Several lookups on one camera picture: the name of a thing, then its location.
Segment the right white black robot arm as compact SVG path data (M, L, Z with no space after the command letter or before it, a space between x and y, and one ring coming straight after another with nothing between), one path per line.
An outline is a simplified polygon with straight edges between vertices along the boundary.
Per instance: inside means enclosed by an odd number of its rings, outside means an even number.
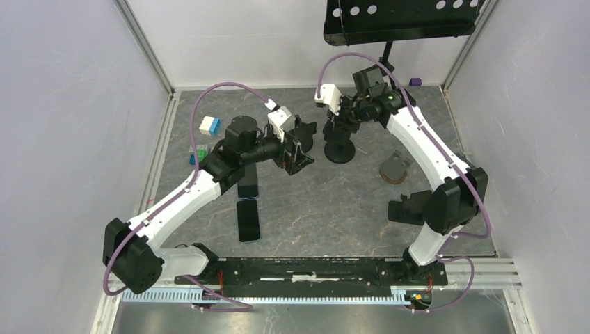
M391 72L375 65L354 74L355 95L345 95L331 83L320 81L314 94L328 109L324 127L325 153L333 162L350 161L355 147L350 135L364 122L378 122L397 138L422 169L430 188L391 203L392 220L420 225L417 239L404 251L402 276L419 284L430 274L429 266L441 258L450 239L463 236L463 227L478 214L484 218L486 239L491 222L484 204L488 175L453 153L428 124L408 92L389 86Z

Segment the black round-base phone stand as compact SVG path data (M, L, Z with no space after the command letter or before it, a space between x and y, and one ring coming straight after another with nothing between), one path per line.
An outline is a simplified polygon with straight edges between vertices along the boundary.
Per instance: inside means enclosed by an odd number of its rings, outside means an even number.
M295 128L293 135L299 140L304 153L309 152L313 147L313 136L317 133L316 122L303 122L300 115L295 115Z

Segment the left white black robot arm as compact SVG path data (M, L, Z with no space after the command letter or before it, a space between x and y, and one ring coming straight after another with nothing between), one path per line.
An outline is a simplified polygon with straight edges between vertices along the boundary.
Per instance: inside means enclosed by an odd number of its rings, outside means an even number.
M102 261L135 294L159 279L192 275L201 283L218 276L218 264L203 247L163 248L163 242L188 218L222 196L246 174L246 167L272 160L294 175L314 159L308 155L317 133L316 122L282 111L269 114L264 133L250 116L237 116L225 137L202 160L197 171L147 211L124 222L118 218L105 228Z

